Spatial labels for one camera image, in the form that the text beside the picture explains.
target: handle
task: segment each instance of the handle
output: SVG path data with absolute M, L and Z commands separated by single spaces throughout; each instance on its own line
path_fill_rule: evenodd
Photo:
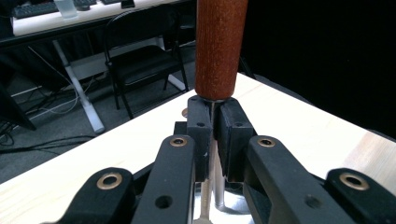
M 248 0 L 197 2 L 195 90 L 206 100 L 233 95 Z

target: wooden table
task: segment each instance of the wooden table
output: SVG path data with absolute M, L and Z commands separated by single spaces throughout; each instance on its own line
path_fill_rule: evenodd
M 56 221 L 94 173 L 121 167 L 132 173 L 155 160 L 162 140 L 195 94 L 190 91 L 0 186 L 0 223 Z M 348 167 L 396 194 L 396 143 L 238 75 L 233 95 L 258 134 L 280 141 L 311 173 Z

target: clear cup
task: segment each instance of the clear cup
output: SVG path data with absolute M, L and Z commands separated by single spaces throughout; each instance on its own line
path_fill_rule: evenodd
M 74 6 L 73 0 L 54 0 L 53 2 L 61 12 L 64 19 L 70 19 L 77 16 L 77 10 Z

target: chair backrest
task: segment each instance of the chair backrest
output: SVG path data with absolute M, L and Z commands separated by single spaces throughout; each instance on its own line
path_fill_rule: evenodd
M 105 52 L 160 35 L 177 35 L 178 26 L 178 11 L 169 5 L 121 13 L 105 28 Z

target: table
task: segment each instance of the table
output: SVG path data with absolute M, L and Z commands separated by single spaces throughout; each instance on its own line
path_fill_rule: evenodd
M 103 27 L 110 18 L 126 10 L 141 10 L 160 4 L 173 4 L 184 1 L 186 0 L 135 0 L 135 7 L 125 9 L 120 7 L 120 3 L 104 5 L 102 2 L 98 1 L 96 5 L 91 6 L 90 10 L 78 11 L 78 16 L 72 19 L 64 20 L 60 12 L 26 19 L 14 19 L 13 33 L 17 38 L 9 39 L 8 42 L 3 41 L 6 43 L 1 43 L 0 41 L 0 46 L 4 49 L 18 47 L 20 45 L 34 44 L 35 42 L 44 40 L 51 40 L 62 59 L 67 75 L 69 75 L 70 80 L 78 93 L 81 104 L 94 132 L 102 133 L 105 130 L 105 127 L 97 115 L 92 103 L 89 101 L 82 89 L 79 80 L 84 77 L 90 77 L 98 73 L 105 72 L 107 70 L 105 66 L 105 56 L 103 53 L 100 53 L 76 62 L 69 62 L 64 56 L 64 52 L 57 39 L 66 35 L 86 32 L 91 29 Z M 152 44 L 152 41 L 163 46 L 163 43 L 158 41 L 158 39 L 150 40 L 148 43 Z M 182 85 L 182 83 L 175 77 L 170 76 L 169 81 L 179 89 L 184 90 L 184 85 Z
M 41 223 L 60 218 L 76 192 L 107 167 L 132 173 L 155 160 L 172 135 L 189 91 L 120 127 L 0 185 L 0 223 Z M 280 141 L 312 174 L 348 167 L 396 195 L 396 143 L 303 103 L 243 75 L 233 94 L 258 134 Z

